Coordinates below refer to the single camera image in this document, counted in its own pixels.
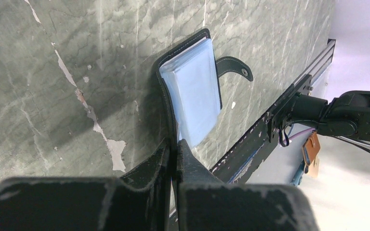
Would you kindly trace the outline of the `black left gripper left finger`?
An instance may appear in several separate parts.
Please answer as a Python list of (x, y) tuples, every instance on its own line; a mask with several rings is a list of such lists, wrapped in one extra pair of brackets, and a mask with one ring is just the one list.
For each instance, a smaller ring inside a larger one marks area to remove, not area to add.
[(12, 177), (0, 183), (0, 231), (163, 231), (170, 147), (117, 177)]

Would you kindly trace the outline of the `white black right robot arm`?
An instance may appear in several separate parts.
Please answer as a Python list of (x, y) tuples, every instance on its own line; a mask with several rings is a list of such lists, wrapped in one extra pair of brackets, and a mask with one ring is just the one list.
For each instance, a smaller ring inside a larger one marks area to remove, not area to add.
[(295, 94), (282, 108), (277, 122), (280, 134), (293, 124), (313, 128), (323, 136), (370, 141), (370, 91), (348, 91), (331, 102)]

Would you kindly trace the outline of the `black leather card holder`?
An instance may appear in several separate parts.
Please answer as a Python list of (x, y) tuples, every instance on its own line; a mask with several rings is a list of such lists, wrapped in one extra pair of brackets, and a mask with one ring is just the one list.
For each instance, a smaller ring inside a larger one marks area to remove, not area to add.
[(161, 55), (154, 70), (161, 86), (173, 145), (185, 140), (190, 148), (198, 146), (217, 123), (223, 106), (219, 78), (233, 72), (253, 81), (250, 67), (240, 59), (215, 58), (207, 28)]

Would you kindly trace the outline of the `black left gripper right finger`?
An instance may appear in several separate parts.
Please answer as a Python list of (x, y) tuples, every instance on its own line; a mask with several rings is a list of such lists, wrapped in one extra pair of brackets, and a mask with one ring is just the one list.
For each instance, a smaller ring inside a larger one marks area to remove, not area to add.
[(226, 184), (177, 144), (177, 214), (181, 231), (317, 231), (314, 213), (297, 187)]

